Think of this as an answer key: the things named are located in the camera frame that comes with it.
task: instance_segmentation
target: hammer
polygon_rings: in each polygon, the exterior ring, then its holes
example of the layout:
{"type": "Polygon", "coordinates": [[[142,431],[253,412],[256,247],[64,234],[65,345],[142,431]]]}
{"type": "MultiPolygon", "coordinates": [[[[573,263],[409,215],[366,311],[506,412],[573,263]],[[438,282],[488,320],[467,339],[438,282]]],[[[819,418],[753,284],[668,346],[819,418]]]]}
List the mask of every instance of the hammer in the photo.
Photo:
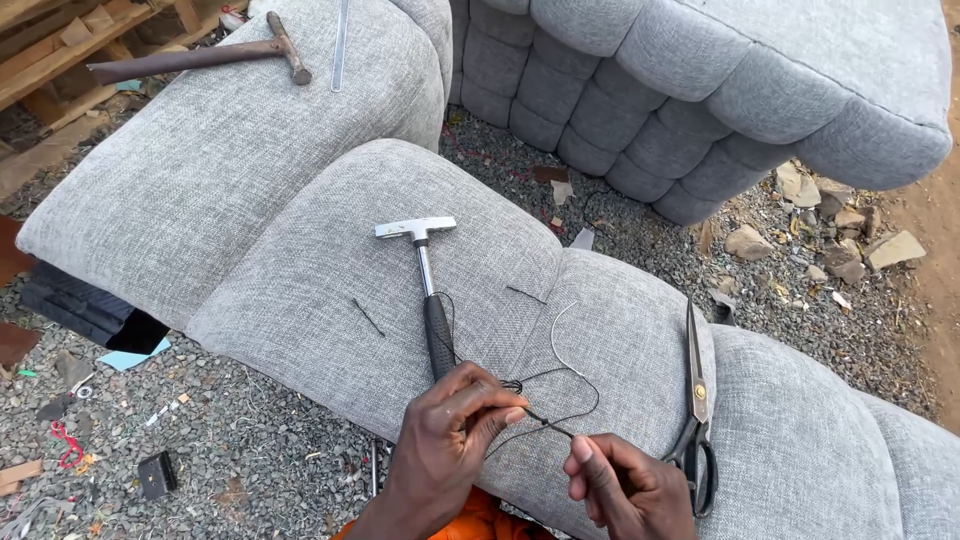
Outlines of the hammer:
{"type": "Polygon", "coordinates": [[[453,336],[446,323],[444,303],[433,288],[433,274],[430,272],[430,257],[426,247],[430,243],[430,231],[449,231],[457,226],[452,217],[424,217],[408,221],[397,221],[386,225],[377,225],[374,233],[377,238],[393,238],[409,235],[420,255],[420,272],[423,274],[423,322],[426,326],[426,348],[430,353],[430,369],[433,381],[440,380],[453,369],[456,356],[453,354],[453,336]]]}
{"type": "Polygon", "coordinates": [[[287,36],[287,31],[280,23],[280,16],[276,12],[268,12],[267,23],[270,24],[270,29],[274,31],[275,37],[273,39],[224,45],[223,47],[205,47],[179,53],[157,53],[149,57],[121,61],[89,63],[86,67],[93,72],[93,78],[97,80],[97,83],[112,85],[148,75],[170,73],[171,71],[285,56],[287,62],[290,63],[290,67],[293,68],[294,84],[300,86],[309,84],[313,75],[303,67],[303,62],[300,61],[297,50],[294,49],[290,37],[287,36]]]}

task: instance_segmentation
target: blue paper scrap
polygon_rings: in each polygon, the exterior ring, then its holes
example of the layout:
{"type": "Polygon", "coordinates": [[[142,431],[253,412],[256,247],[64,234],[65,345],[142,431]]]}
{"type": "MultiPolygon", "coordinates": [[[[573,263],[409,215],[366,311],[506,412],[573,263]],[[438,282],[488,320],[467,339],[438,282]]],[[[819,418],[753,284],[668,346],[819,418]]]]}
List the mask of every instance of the blue paper scrap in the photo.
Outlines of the blue paper scrap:
{"type": "Polygon", "coordinates": [[[123,83],[117,83],[117,91],[130,91],[130,92],[139,92],[140,91],[140,81],[139,79],[132,79],[130,81],[124,81],[123,83]]]}
{"type": "Polygon", "coordinates": [[[169,348],[170,341],[164,337],[163,341],[160,341],[160,344],[156,346],[156,349],[154,349],[154,351],[148,355],[135,355],[134,353],[121,353],[120,351],[114,351],[112,353],[100,356],[100,361],[108,364],[117,371],[124,371],[143,362],[143,360],[146,360],[150,356],[157,355],[161,351],[166,351],[169,348]]]}

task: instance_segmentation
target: black scissors handle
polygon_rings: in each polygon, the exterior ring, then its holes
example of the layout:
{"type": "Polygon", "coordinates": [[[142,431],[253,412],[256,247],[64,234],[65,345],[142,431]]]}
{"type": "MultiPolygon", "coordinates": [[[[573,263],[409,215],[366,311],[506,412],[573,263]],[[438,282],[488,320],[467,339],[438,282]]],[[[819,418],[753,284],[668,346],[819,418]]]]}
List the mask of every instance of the black scissors handle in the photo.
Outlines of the black scissors handle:
{"type": "Polygon", "coordinates": [[[686,475],[686,485],[690,489],[690,505],[693,515],[706,518],[713,511],[713,499],[717,492],[720,475],[717,472],[716,454],[713,446],[707,440],[709,422],[701,424],[695,417],[686,420],[684,430],[677,439],[677,445],[661,461],[673,463],[686,475]],[[701,476],[697,471],[697,455],[703,450],[707,459],[706,484],[700,489],[701,476]],[[700,493],[703,493],[703,502],[700,503],[700,493]]]}

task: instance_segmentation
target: scissors blade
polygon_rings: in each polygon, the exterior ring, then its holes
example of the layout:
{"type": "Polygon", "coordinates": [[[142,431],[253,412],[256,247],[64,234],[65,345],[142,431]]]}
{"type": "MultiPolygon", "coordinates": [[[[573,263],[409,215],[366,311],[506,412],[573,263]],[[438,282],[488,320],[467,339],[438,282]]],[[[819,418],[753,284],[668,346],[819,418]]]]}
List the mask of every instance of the scissors blade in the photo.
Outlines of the scissors blade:
{"type": "Polygon", "coordinates": [[[707,382],[704,380],[704,366],[700,361],[700,341],[697,339],[692,298],[686,303],[686,358],[690,364],[690,414],[704,424],[709,417],[707,382]]]}

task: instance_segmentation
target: hand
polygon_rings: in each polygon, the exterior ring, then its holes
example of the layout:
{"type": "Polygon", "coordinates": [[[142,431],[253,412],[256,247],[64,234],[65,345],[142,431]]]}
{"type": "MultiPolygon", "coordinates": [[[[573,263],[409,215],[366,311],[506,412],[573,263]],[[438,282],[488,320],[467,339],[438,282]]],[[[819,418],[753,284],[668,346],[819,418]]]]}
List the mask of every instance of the hand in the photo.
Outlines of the hand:
{"type": "Polygon", "coordinates": [[[575,436],[564,472],[570,499],[586,499],[587,515],[612,540],[697,537],[684,473],[616,435],[575,436]]]}
{"type": "Polygon", "coordinates": [[[427,538],[446,527],[483,472],[491,442],[523,419],[527,405],[482,367],[457,365],[407,406],[383,492],[347,538],[427,538]]]}

